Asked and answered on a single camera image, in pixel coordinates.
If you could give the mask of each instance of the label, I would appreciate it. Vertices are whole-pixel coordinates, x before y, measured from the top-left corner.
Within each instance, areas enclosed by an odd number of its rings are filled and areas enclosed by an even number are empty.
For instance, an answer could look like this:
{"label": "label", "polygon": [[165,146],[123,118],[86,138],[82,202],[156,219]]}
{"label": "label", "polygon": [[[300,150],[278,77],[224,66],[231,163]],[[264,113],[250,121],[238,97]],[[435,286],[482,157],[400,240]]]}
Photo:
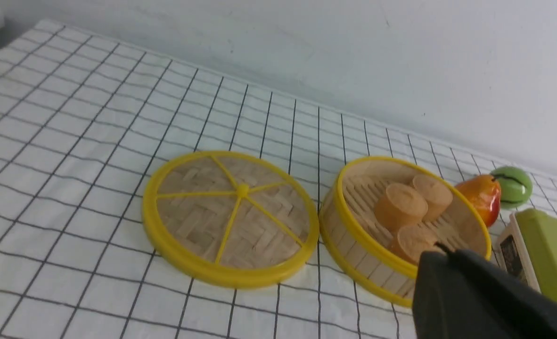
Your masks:
{"label": "label", "polygon": [[510,275],[519,279],[522,283],[528,285],[528,279],[522,266],[522,258],[520,258],[515,246],[515,240],[512,235],[509,235],[500,243],[500,251],[505,260],[505,268]]}

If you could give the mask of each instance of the toy kitchen scale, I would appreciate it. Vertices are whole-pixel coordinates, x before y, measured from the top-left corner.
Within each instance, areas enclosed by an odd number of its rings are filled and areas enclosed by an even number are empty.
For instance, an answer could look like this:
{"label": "toy kitchen scale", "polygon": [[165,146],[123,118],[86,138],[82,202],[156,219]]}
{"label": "toy kitchen scale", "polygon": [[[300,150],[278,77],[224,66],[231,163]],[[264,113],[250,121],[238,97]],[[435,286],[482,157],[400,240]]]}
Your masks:
{"label": "toy kitchen scale", "polygon": [[534,209],[511,214],[494,246],[509,274],[557,302],[557,219]]}

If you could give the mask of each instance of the table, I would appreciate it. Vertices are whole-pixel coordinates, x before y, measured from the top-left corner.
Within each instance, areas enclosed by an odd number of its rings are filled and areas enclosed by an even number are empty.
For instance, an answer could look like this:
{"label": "table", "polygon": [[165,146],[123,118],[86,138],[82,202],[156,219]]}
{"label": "table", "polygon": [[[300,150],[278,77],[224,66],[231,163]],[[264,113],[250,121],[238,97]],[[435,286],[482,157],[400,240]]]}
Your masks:
{"label": "table", "polygon": [[[167,264],[141,226],[143,189],[165,161],[198,150],[271,161],[316,203],[369,154],[451,183],[507,163],[41,21],[0,50],[0,337],[416,337],[410,310],[358,287],[322,242],[296,276],[253,291]],[[522,208],[557,217],[557,178],[530,172]]]}

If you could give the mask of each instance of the toy food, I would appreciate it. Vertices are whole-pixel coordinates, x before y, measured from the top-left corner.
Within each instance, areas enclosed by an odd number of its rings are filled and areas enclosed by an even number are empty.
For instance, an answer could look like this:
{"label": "toy food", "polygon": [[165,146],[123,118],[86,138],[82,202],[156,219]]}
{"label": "toy food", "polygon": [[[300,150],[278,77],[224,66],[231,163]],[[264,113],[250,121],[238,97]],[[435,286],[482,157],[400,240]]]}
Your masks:
{"label": "toy food", "polygon": [[522,169],[513,166],[498,167],[490,172],[500,183],[500,206],[513,210],[528,202],[532,195],[532,180]]}
{"label": "toy food", "polygon": [[473,205],[486,227],[492,226],[500,212],[500,184],[496,178],[481,174],[455,187]]}
{"label": "toy food", "polygon": [[416,225],[427,213],[427,202],[410,186],[391,183],[385,189],[385,195],[375,206],[377,221],[395,233],[402,226]]}
{"label": "toy food", "polygon": [[417,174],[410,185],[427,201],[427,213],[423,221],[434,221],[452,202],[452,193],[446,185],[434,177]]}
{"label": "toy food", "polygon": [[390,251],[402,259],[418,265],[421,253],[434,249],[436,241],[438,241],[438,237],[425,227],[404,226],[393,237]]}

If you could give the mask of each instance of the yellow plastic rim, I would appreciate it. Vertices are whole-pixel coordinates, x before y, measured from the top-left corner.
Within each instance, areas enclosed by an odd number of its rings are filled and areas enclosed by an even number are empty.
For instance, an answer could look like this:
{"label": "yellow plastic rim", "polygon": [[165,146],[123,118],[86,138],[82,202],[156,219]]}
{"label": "yellow plastic rim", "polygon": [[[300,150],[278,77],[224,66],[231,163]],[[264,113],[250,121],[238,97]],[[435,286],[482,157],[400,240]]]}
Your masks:
{"label": "yellow plastic rim", "polygon": [[[225,156],[225,157],[236,157],[240,159],[244,159],[247,161],[252,161],[259,165],[262,165],[268,169],[271,169],[274,173],[281,176],[285,181],[270,185],[264,185],[260,187],[254,187],[251,189],[252,191],[261,191],[262,189],[274,187],[277,185],[291,185],[300,195],[302,198],[305,208],[309,215],[310,220],[310,229],[308,232],[308,237],[306,242],[302,242],[301,240],[297,240],[297,242],[301,245],[301,249],[293,255],[288,260],[281,262],[276,266],[271,266],[268,268],[262,268],[259,270],[240,270],[237,268],[229,268],[226,266],[220,266],[218,264],[218,258],[216,258],[216,262],[209,262],[207,260],[201,259],[199,256],[195,255],[186,247],[182,246],[179,241],[175,240],[175,238],[167,231],[164,223],[159,216],[156,206],[156,200],[160,198],[160,194],[158,194],[159,186],[162,182],[164,182],[167,174],[171,172],[175,167],[178,167],[184,163],[189,161],[193,161],[196,159],[201,159],[203,157],[210,157],[216,164],[219,165],[220,169],[224,171],[224,173],[229,178],[229,181],[233,185],[234,191],[227,191],[227,192],[210,192],[205,193],[205,195],[236,195],[237,202],[235,204],[235,208],[233,210],[233,214],[229,218],[229,222],[227,223],[227,227],[225,230],[224,238],[222,239],[220,251],[224,248],[224,244],[227,240],[228,234],[230,232],[232,222],[234,221],[235,214],[237,208],[240,204],[242,199],[247,199],[253,204],[256,204],[254,200],[249,199],[246,195],[245,187],[241,187],[236,185],[236,181],[228,172],[228,170],[219,162],[217,161],[216,157]],[[166,197],[173,197],[179,196],[180,194],[170,194],[162,195],[161,198]],[[274,216],[271,216],[269,212],[264,210],[263,208],[261,211],[270,217],[275,223],[277,220]],[[307,195],[306,191],[303,187],[295,181],[289,174],[283,172],[280,168],[268,163],[267,161],[258,159],[256,157],[248,156],[247,154],[236,153],[236,152],[225,152],[225,151],[212,151],[212,152],[197,152],[188,154],[186,156],[178,157],[166,163],[164,166],[160,167],[155,174],[151,177],[151,180],[147,184],[147,188],[145,189],[145,193],[142,200],[142,216],[143,216],[143,224],[145,228],[145,232],[149,237],[149,240],[155,247],[155,249],[173,266],[178,268],[179,270],[185,272],[186,274],[205,281],[206,283],[211,283],[218,286],[223,287],[230,287],[230,288],[258,288],[258,287],[265,287],[268,285],[272,285],[275,283],[279,283],[284,279],[294,275],[304,264],[306,264],[306,260],[310,258],[310,255],[313,253],[317,241],[318,241],[318,234],[319,234],[319,223],[318,223],[318,215],[317,210],[311,201],[310,197]],[[292,238],[294,234],[290,234],[291,230],[288,229],[287,226],[282,225],[280,221],[277,225],[285,231],[289,236]]]}
{"label": "yellow plastic rim", "polygon": [[[358,223],[356,219],[354,219],[352,212],[350,211],[349,208],[347,208],[347,203],[345,202],[345,198],[343,195],[344,174],[347,172],[348,168],[364,161],[393,161],[401,165],[412,167],[422,172],[423,174],[427,174],[428,176],[432,176],[433,178],[440,180],[440,182],[446,185],[446,187],[448,187],[454,195],[456,195],[465,203],[465,205],[469,208],[473,216],[477,219],[477,221],[481,225],[482,233],[486,240],[486,253],[484,255],[484,258],[486,260],[490,260],[490,255],[492,253],[492,243],[490,240],[490,235],[488,234],[488,229],[486,228],[486,225],[483,223],[481,217],[479,216],[475,208],[473,208],[471,203],[467,200],[466,197],[464,197],[464,195],[462,195],[456,188],[451,186],[442,178],[439,178],[438,176],[431,173],[430,171],[427,171],[425,168],[419,167],[417,165],[414,165],[413,163],[409,163],[408,161],[403,161],[401,159],[395,159],[391,157],[380,157],[380,156],[363,157],[355,161],[352,161],[348,163],[345,167],[343,167],[343,169],[341,169],[341,171],[339,172],[339,176],[337,176],[337,181],[335,183],[336,189],[334,190],[335,193],[333,195],[333,199],[335,200],[335,206],[337,207],[337,212],[339,213],[339,217],[343,222],[345,228],[348,230],[348,232],[350,232],[350,234],[352,234],[352,237],[354,237],[354,239],[360,245],[362,245],[364,249],[366,249],[366,251],[374,255],[376,258],[382,260],[382,262],[390,266],[393,270],[403,275],[406,275],[411,279],[417,278],[418,267],[401,259],[399,256],[391,253],[388,249],[386,249],[384,246],[379,244],[364,229],[362,229],[360,223]],[[339,251],[337,251],[337,248],[335,247],[332,240],[330,239],[330,236],[328,236],[328,234],[326,233],[324,227],[322,227],[321,229],[321,234],[325,246],[329,251],[329,253],[333,256],[333,259],[343,269],[343,271],[346,272],[358,284],[360,284],[370,292],[380,296],[381,298],[388,300],[389,302],[395,303],[402,307],[410,307],[412,305],[412,299],[406,299],[406,298],[402,298],[401,296],[397,296],[396,294],[392,294],[391,292],[388,292],[387,290],[384,290],[383,288],[375,285],[374,283],[371,282],[371,280],[364,277],[362,274],[358,273],[358,271],[356,271],[354,267],[348,264],[348,262],[346,262],[345,259],[339,254]]]}

